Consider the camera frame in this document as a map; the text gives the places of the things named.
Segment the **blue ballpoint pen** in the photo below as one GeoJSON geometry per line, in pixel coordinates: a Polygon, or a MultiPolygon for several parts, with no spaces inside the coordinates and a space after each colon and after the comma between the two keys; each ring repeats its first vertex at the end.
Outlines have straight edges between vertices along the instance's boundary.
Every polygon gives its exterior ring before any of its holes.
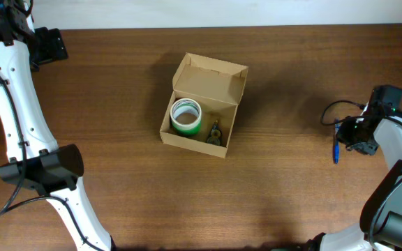
{"type": "Polygon", "coordinates": [[[335,165],[337,165],[340,156],[339,141],[337,137],[337,133],[340,128],[340,123],[338,122],[338,119],[334,119],[334,122],[335,124],[334,124],[333,162],[335,165]]]}

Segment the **white masking tape roll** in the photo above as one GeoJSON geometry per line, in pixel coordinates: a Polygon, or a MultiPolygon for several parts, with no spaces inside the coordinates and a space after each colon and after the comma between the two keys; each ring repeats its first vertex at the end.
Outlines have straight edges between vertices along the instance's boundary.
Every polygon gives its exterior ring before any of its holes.
{"type": "Polygon", "coordinates": [[[178,99],[170,108],[170,118],[183,124],[192,123],[199,117],[202,118],[201,106],[190,98],[178,99]]]}

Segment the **brown cardboard box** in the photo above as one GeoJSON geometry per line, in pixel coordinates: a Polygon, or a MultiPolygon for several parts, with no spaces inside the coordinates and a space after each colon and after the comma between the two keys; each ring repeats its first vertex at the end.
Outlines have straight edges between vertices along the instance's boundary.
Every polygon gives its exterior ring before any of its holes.
{"type": "Polygon", "coordinates": [[[224,158],[247,76],[248,66],[187,53],[172,78],[172,95],[160,128],[162,142],[224,158]],[[170,108],[181,98],[195,100],[202,109],[200,131],[191,137],[178,134],[171,125],[170,108]],[[222,132],[220,146],[206,143],[215,120],[222,132]]]}

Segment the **green tape roll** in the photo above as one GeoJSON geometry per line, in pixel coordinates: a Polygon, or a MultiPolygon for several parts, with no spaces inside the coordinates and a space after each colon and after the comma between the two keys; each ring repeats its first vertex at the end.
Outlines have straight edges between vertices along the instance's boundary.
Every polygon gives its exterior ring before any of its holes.
{"type": "Polygon", "coordinates": [[[171,125],[174,130],[185,137],[191,137],[199,133],[201,128],[202,119],[199,117],[194,122],[189,124],[183,124],[178,122],[176,119],[171,118],[171,125]]]}

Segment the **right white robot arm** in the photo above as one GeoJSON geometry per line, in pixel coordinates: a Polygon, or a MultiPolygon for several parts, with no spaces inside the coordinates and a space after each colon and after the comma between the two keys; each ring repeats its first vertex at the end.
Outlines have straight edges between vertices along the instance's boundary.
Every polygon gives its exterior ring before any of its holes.
{"type": "Polygon", "coordinates": [[[318,234],[303,250],[402,250],[402,89],[376,86],[359,116],[332,122],[335,142],[348,151],[382,150],[387,175],[365,203],[359,223],[333,234],[318,234]]]}

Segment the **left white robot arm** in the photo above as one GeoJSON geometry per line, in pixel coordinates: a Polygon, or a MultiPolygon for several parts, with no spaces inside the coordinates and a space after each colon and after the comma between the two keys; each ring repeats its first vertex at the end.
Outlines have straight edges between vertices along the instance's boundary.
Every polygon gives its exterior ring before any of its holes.
{"type": "Polygon", "coordinates": [[[0,217],[35,201],[59,214],[78,250],[115,250],[84,189],[84,163],[74,144],[58,145],[43,116],[32,72],[68,53],[58,29],[34,27],[32,1],[0,0],[0,119],[8,162],[1,179],[15,185],[0,217]]]}

